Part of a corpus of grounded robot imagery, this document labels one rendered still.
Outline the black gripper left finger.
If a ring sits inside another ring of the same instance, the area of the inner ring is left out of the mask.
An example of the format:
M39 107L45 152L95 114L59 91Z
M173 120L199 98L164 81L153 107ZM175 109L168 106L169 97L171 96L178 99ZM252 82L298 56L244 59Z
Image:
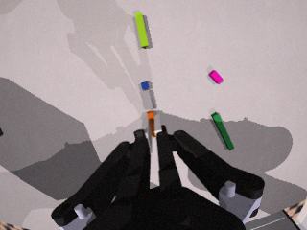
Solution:
M153 147L148 116L133 134L133 143L120 143L80 189L54 209L51 217L61 230L83 230L114 198L107 229L135 230L140 188L150 189Z

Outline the orange rod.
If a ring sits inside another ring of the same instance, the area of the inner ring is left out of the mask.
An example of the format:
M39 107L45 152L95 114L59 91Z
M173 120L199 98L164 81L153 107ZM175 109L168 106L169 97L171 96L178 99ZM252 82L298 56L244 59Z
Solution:
M148 111L147 115L148 115L148 118L149 118L149 123L150 123L151 131L152 131L152 136L154 138L155 137L155 133L154 133L154 111Z

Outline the small grey block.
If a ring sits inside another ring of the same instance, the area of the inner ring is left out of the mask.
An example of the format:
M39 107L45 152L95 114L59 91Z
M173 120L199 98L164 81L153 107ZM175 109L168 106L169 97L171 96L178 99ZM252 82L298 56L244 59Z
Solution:
M153 109L154 107L153 107L150 89L143 90L143 95L144 95L147 110Z

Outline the small magenta block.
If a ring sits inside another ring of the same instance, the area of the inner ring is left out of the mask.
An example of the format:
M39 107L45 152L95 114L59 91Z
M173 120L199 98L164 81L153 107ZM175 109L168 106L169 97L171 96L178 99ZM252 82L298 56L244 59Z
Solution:
M212 72L209 74L209 77L217 84L219 84L223 80L222 77L215 70L212 70Z

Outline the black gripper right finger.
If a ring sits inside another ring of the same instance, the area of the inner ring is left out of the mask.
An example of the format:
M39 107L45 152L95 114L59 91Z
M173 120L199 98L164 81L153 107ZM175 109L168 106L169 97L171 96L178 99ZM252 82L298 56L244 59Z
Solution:
M161 130L162 128L162 130ZM264 180L237 169L205 147L184 130L170 135L154 114L157 142L161 216L166 230L187 230L190 214L173 151L218 201L245 224L258 213Z

